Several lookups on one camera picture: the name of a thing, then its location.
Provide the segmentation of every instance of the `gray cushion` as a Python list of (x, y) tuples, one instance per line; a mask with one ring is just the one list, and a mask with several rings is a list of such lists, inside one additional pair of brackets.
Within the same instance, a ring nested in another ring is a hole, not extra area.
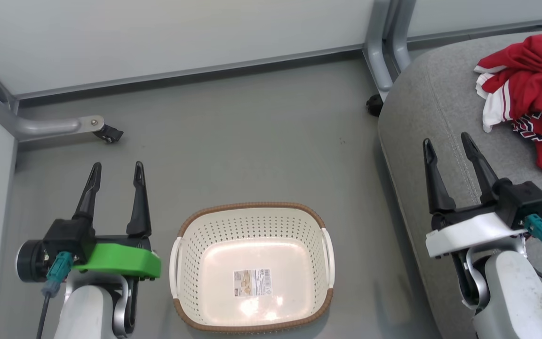
[[(480, 188), (465, 157), (460, 134), (471, 134), (499, 177), (514, 183), (532, 180), (542, 189), (531, 141), (502, 124), (482, 131), (484, 100), (475, 91), (478, 60), (537, 33), (511, 34), (465, 41), (420, 56), (397, 79), (379, 119), (379, 135), (415, 251), (428, 300), (445, 339), (475, 339), (473, 311), (461, 304), (450, 258), (429, 258), (425, 247), (430, 229), (422, 141), (430, 137), (438, 167), (459, 207), (478, 204)], [(530, 262), (542, 271), (542, 244), (527, 243)]]

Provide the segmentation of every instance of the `brown basket rim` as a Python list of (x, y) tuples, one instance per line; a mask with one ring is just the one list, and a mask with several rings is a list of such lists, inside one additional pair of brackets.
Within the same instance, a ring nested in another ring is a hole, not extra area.
[[(325, 228), (325, 224), (323, 223), (323, 220), (321, 220), (321, 217), (319, 217), (319, 214), (317, 214), (314, 210), (309, 208), (308, 206), (305, 206), (303, 204), (298, 204), (296, 202), (243, 202), (239, 204), (227, 204), (222, 206), (215, 206), (212, 208), (205, 208), (203, 210), (199, 210), (198, 212), (192, 214), (185, 223), (181, 226), (181, 229), (179, 229), (178, 236), (183, 237), (185, 234), (185, 231), (187, 230), (187, 227), (193, 223), (194, 220), (198, 219), (199, 217), (202, 217), (202, 215), (211, 214), (215, 212), (222, 212), (224, 210), (240, 210), (243, 208), (293, 208), (296, 210), (302, 210), (304, 212), (307, 212), (310, 216), (315, 219), (315, 221), (318, 223), (320, 228)], [(315, 320), (317, 320), (319, 317), (327, 311), (329, 308), (329, 304), (332, 302), (332, 298), (334, 296), (334, 288), (328, 288), (327, 294), (325, 296), (325, 300), (323, 301), (323, 304), (321, 307), (316, 311), (314, 314), (311, 314), (310, 316), (306, 318), (302, 318), (299, 320), (292, 320), (290, 322), (283, 322), (278, 324), (267, 324), (267, 325), (258, 325), (258, 326), (209, 326), (209, 325), (202, 325), (200, 323), (197, 323), (193, 321), (190, 317), (187, 316), (185, 311), (183, 311), (183, 307), (181, 307), (181, 302), (179, 299), (173, 299), (173, 303), (175, 305), (175, 309), (177, 310), (177, 313), (179, 314), (179, 317), (181, 320), (183, 320), (186, 324), (189, 326), (195, 328), (196, 330), (200, 331), (207, 331), (207, 332), (224, 332), (224, 333), (258, 333), (258, 332), (273, 332), (273, 331), (281, 331), (286, 330), (288, 328), (294, 328), (298, 326), (303, 326), (305, 324), (309, 324)]]

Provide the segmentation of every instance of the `barcode label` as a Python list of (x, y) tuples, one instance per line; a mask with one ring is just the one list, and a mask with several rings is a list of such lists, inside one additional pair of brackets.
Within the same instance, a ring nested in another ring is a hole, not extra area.
[(234, 272), (234, 296), (258, 297), (272, 296), (271, 270), (243, 270)]

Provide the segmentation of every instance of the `black caster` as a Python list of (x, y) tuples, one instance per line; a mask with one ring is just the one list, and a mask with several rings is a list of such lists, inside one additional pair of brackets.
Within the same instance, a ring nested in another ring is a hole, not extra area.
[(123, 135), (123, 131), (119, 131), (112, 126), (104, 125), (99, 131), (93, 132), (95, 137), (102, 139), (108, 144), (114, 144), (120, 140), (120, 137)]
[(369, 114), (372, 116), (380, 116), (383, 106), (382, 98), (379, 94), (372, 95), (372, 97), (367, 101), (366, 106)]

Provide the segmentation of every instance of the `plastic basket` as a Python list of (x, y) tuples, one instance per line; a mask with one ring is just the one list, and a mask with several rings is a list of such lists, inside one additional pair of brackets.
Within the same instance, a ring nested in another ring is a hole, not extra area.
[(201, 210), (170, 255), (179, 317), (213, 332), (254, 333), (318, 319), (334, 293), (334, 250), (307, 206), (253, 202)]

